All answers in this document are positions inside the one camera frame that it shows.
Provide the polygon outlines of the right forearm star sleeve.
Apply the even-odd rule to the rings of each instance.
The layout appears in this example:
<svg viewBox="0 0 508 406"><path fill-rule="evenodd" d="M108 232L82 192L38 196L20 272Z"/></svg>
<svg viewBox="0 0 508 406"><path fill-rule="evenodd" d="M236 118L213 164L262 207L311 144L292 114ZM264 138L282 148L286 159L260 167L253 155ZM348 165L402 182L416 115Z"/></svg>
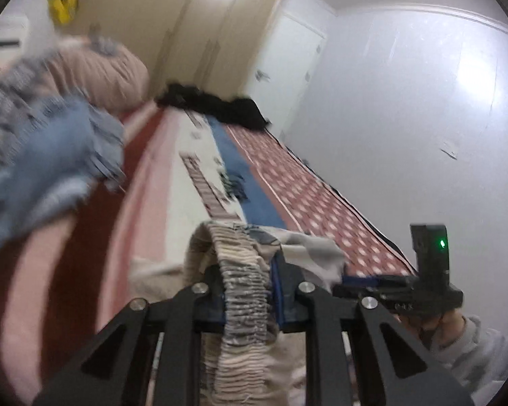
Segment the right forearm star sleeve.
<svg viewBox="0 0 508 406"><path fill-rule="evenodd" d="M485 328L476 316L463 316L461 337L445 347L433 341L430 351L476 405L487 405L508 379L508 336Z"/></svg>

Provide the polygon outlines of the person right hand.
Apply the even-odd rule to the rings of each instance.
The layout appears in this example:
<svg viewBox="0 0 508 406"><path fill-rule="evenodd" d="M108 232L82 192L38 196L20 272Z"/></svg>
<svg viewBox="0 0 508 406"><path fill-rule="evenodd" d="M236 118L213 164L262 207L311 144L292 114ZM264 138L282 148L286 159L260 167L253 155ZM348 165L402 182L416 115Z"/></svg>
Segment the person right hand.
<svg viewBox="0 0 508 406"><path fill-rule="evenodd" d="M459 310L452 310L432 318L399 315L397 319L415 338L423 341L426 336L445 347L458 340L465 329L466 320Z"/></svg>

